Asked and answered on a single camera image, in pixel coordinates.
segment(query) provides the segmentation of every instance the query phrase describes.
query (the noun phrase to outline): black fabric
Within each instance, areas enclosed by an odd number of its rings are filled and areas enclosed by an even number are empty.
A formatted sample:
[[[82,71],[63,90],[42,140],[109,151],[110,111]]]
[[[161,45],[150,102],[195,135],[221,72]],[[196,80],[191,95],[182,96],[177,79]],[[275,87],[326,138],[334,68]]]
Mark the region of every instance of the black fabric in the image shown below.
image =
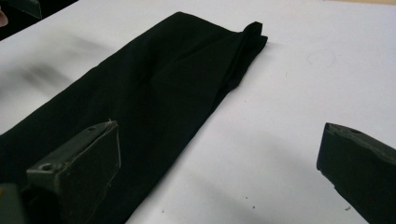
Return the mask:
[[[0,136],[0,182],[83,129],[120,125],[122,166],[90,223],[122,223],[147,197],[264,47],[262,25],[235,33],[178,12],[94,67]]]

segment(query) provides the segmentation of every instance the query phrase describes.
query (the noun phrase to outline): white table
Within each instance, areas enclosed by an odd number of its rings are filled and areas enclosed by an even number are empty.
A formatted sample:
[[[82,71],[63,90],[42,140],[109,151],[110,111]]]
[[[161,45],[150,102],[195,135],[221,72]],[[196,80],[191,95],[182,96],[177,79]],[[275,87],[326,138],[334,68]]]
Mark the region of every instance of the white table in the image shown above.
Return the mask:
[[[0,133],[177,11],[269,41],[128,223],[366,223],[316,161],[325,122],[396,147],[395,6],[80,0],[0,42]]]

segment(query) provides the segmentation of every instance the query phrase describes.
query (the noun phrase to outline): dark object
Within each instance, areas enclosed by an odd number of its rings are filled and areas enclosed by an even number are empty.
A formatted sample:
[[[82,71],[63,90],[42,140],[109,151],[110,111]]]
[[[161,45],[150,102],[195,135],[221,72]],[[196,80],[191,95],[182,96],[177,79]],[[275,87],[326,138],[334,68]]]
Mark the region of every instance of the dark object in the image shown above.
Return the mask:
[[[26,173],[33,188],[56,195],[63,223],[77,224],[93,215],[119,169],[118,125],[109,121],[79,133]]]
[[[0,184],[0,223],[27,223],[20,191],[14,184]]]
[[[396,150],[357,130],[327,123],[318,169],[369,223],[396,223]]]
[[[25,12],[38,19],[42,19],[41,7],[38,0],[5,0],[10,6],[15,7],[17,10]]]
[[[235,33],[176,13],[0,136],[0,182],[102,120],[120,125],[122,166],[89,223],[124,223],[264,47],[262,25]]]
[[[41,9],[41,18],[45,19],[48,16],[58,12],[59,10],[70,6],[71,4],[77,2],[77,0],[39,0]],[[2,11],[8,17],[8,25],[0,28],[0,40],[5,39],[17,32],[35,24],[40,21],[39,18],[31,16],[15,7],[11,6],[11,2],[14,0],[0,0],[0,6]]]
[[[16,185],[0,185],[0,223],[87,223],[119,169],[117,122],[91,126],[26,171],[23,202]]]

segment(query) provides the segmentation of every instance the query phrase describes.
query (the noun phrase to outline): folded black cloth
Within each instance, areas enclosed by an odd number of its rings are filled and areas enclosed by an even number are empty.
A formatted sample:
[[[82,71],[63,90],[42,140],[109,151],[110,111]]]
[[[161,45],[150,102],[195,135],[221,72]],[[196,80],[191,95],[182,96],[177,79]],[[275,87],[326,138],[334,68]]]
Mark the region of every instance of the folded black cloth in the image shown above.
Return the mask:
[[[235,33],[178,12],[91,69],[0,136],[0,183],[109,119],[122,166],[90,223],[122,223],[148,196],[267,41],[262,25]]]

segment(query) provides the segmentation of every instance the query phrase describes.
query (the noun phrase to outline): fabric fold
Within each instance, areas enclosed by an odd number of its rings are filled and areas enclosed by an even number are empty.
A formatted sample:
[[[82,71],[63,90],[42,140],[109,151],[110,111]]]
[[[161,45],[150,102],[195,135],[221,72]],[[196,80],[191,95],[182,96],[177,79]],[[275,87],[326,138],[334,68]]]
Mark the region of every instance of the fabric fold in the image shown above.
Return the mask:
[[[262,25],[235,33],[178,12],[0,136],[0,182],[87,127],[120,125],[122,166],[90,223],[123,223],[149,195],[264,48]]]

